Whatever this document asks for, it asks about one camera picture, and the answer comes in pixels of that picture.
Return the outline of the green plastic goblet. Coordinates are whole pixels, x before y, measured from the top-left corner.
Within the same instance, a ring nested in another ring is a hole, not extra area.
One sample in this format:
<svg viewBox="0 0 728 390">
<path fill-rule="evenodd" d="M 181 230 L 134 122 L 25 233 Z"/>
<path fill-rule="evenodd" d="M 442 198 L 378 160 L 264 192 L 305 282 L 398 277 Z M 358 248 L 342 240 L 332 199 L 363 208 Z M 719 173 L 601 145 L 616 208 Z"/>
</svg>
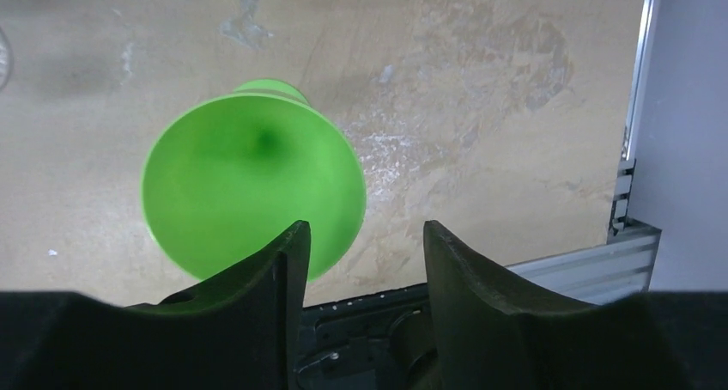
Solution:
<svg viewBox="0 0 728 390">
<path fill-rule="evenodd" d="M 291 84 L 259 78 L 187 110 L 160 135 L 141 179 L 148 231 L 179 268 L 206 279 L 308 222 L 307 277 L 353 245 L 367 185 L 353 145 Z"/>
</svg>

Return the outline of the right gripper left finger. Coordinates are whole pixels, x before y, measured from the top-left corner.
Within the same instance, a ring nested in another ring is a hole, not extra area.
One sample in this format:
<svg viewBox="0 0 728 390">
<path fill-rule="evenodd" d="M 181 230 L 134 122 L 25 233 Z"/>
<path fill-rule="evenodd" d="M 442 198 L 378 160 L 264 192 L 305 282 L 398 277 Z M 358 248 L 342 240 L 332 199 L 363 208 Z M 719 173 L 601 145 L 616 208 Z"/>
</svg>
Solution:
<svg viewBox="0 0 728 390">
<path fill-rule="evenodd" d="M 157 304 L 1 294 L 4 389 L 291 389 L 309 224 Z"/>
</svg>

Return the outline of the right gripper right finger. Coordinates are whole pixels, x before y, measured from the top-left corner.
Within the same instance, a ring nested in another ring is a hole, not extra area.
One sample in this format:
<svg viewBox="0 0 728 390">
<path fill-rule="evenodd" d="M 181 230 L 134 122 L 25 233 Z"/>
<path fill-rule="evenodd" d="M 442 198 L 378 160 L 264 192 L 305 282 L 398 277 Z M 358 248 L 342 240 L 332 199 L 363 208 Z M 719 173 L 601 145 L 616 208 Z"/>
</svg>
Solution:
<svg viewBox="0 0 728 390">
<path fill-rule="evenodd" d="M 446 389 L 724 389 L 727 296 L 648 292 L 602 306 L 521 311 L 468 282 L 494 261 L 441 223 L 423 227 Z"/>
</svg>

